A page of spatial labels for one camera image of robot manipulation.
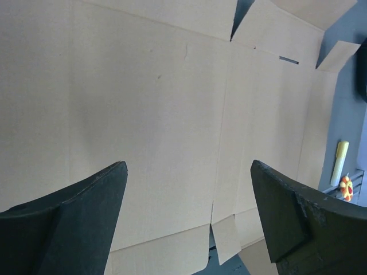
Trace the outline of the yellow marker pen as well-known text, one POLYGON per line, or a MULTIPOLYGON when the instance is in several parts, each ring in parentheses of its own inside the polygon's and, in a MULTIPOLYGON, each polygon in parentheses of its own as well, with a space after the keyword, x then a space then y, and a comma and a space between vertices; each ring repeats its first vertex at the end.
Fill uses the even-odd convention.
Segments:
POLYGON ((339 184, 348 148, 349 148, 348 141, 340 141, 338 143, 337 152, 335 155, 334 169, 330 179, 330 185, 333 187, 338 186, 339 184))

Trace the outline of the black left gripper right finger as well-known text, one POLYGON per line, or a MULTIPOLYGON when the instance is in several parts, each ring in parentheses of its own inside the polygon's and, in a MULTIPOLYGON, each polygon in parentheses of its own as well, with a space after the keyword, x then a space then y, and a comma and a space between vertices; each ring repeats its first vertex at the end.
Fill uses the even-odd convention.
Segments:
POLYGON ((279 274, 366 274, 366 208, 258 160, 251 179, 270 261, 279 274))

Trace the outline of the brown cardboard box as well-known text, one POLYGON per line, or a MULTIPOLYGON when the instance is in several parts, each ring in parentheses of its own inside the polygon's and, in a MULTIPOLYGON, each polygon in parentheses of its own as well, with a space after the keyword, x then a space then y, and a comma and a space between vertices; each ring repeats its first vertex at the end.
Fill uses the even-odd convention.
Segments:
POLYGON ((2 1, 1 210, 124 161, 103 274, 192 274, 264 237, 258 159, 317 188, 355 1, 2 1))

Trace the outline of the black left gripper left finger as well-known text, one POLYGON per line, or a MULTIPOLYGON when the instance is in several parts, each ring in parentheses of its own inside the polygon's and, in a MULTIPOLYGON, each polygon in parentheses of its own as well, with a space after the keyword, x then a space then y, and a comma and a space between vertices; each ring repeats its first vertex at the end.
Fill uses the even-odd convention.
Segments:
POLYGON ((103 274, 127 183, 116 162, 1 213, 1 274, 103 274))

